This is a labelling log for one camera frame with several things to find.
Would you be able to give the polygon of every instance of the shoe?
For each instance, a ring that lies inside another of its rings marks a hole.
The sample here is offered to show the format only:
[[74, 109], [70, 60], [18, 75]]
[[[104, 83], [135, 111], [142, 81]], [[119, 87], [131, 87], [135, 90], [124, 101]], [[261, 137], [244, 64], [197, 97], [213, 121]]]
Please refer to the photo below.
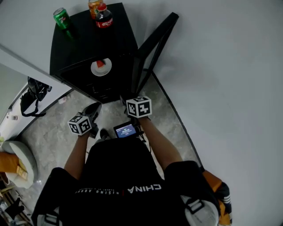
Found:
[[107, 132], [107, 130], [106, 129], [101, 129], [101, 131], [100, 131], [100, 138], [101, 139], [105, 139], [106, 137], [108, 137], [109, 136], [109, 133]]

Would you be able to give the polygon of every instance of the red label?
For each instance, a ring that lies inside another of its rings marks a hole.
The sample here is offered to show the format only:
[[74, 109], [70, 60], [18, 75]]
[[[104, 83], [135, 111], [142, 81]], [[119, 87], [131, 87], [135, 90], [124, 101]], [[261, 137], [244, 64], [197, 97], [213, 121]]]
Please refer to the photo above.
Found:
[[109, 27], [113, 24], [113, 18], [111, 18], [110, 20], [108, 21], [105, 21], [105, 22], [98, 22], [96, 21], [96, 25], [100, 28], [105, 28], [105, 27]]

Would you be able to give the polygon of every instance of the cabinet top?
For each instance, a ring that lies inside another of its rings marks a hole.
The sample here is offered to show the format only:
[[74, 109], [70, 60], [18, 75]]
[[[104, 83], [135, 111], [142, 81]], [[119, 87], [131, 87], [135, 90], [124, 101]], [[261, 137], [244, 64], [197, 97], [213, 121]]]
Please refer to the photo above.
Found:
[[98, 28], [89, 10], [71, 16], [72, 26], [56, 25], [50, 56], [50, 74], [61, 74], [84, 63], [110, 56], [133, 55], [138, 49], [122, 3], [107, 5], [113, 14], [109, 28]]

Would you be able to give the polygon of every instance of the black and white marker cube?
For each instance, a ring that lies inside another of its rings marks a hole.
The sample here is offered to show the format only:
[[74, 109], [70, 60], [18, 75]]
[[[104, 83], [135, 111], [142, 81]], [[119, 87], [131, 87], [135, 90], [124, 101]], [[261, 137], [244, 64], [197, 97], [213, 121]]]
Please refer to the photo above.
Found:
[[76, 115], [74, 118], [68, 121], [68, 124], [71, 132], [77, 135], [83, 135], [92, 129], [89, 117], [87, 116]]
[[138, 97], [126, 100], [128, 115], [136, 118], [145, 117], [152, 114], [151, 99], [148, 97]]

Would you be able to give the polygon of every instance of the screen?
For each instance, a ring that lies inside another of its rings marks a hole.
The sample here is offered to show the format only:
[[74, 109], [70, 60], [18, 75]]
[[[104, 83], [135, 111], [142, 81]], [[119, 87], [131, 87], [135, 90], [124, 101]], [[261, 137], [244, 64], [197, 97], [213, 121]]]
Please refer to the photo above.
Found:
[[132, 134], [136, 133], [136, 130], [134, 129], [134, 127], [132, 126], [132, 124], [130, 125], [126, 125], [124, 127], [121, 127], [119, 129], [116, 129], [117, 135], [119, 138], [123, 138]]

